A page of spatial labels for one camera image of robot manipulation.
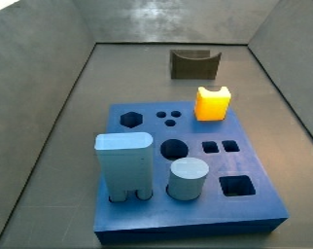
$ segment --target circular hole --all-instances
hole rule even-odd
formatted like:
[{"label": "circular hole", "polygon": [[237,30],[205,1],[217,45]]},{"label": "circular hole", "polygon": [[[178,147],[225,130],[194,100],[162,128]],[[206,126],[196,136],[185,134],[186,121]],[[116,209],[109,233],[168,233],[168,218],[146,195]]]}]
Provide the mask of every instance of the circular hole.
[{"label": "circular hole", "polygon": [[170,112],[170,116],[172,116],[173,118],[178,118],[178,117],[181,117],[181,113],[180,113],[178,111],[172,111],[172,112]]},{"label": "circular hole", "polygon": [[160,154],[168,160],[178,160],[188,155],[186,144],[177,139],[168,139],[160,145]]},{"label": "circular hole", "polygon": [[156,116],[157,116],[158,118],[164,118],[164,117],[165,117],[165,113],[164,113],[164,112],[156,112]]},{"label": "circular hole", "polygon": [[173,120],[166,120],[164,123],[165,123],[166,126],[174,126],[176,125],[176,122]]}]

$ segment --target rectangular hole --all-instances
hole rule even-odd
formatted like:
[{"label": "rectangular hole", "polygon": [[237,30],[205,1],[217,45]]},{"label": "rectangular hole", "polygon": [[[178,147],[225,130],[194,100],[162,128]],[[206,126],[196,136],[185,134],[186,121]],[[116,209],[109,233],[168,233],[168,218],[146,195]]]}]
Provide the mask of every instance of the rectangular hole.
[{"label": "rectangular hole", "polygon": [[219,178],[224,196],[251,196],[255,195],[255,189],[248,176],[223,176]]},{"label": "rectangular hole", "polygon": [[201,148],[205,153],[217,153],[217,145],[213,141],[201,142]]},{"label": "rectangular hole", "polygon": [[237,143],[233,140],[225,140],[221,142],[223,144],[223,149],[225,152],[239,152],[239,146]]}]

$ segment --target gray wall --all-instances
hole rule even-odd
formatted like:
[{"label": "gray wall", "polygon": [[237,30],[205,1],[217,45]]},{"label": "gray wall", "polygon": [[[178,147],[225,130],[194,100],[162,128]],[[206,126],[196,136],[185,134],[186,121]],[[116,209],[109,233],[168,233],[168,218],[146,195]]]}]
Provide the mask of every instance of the gray wall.
[{"label": "gray wall", "polygon": [[98,43],[247,44],[279,0],[73,0]]},{"label": "gray wall", "polygon": [[93,46],[67,0],[0,12],[0,233]]},{"label": "gray wall", "polygon": [[313,135],[313,0],[281,0],[248,47]]}]

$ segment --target small round hole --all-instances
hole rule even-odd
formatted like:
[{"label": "small round hole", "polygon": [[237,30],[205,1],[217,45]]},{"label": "small round hole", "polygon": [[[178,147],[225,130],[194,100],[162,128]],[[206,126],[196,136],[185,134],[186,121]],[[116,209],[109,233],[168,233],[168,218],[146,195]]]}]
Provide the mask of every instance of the small round hole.
[{"label": "small round hole", "polygon": [[156,112],[156,116],[162,119],[165,117],[165,113],[164,112]]},{"label": "small round hole", "polygon": [[178,111],[172,111],[172,112],[170,112],[170,116],[172,116],[173,118],[178,118],[178,117],[181,117],[181,113],[180,113]]},{"label": "small round hole", "polygon": [[166,126],[174,126],[176,125],[176,122],[173,120],[166,120],[164,123],[165,123]]}]

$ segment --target hexagonal hole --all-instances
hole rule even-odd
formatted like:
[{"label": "hexagonal hole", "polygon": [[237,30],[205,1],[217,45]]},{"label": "hexagonal hole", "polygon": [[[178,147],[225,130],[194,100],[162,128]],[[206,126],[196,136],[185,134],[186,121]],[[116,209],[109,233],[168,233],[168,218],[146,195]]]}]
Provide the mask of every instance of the hexagonal hole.
[{"label": "hexagonal hole", "polygon": [[142,123],[142,115],[134,112],[128,112],[120,116],[120,124],[133,128]]}]

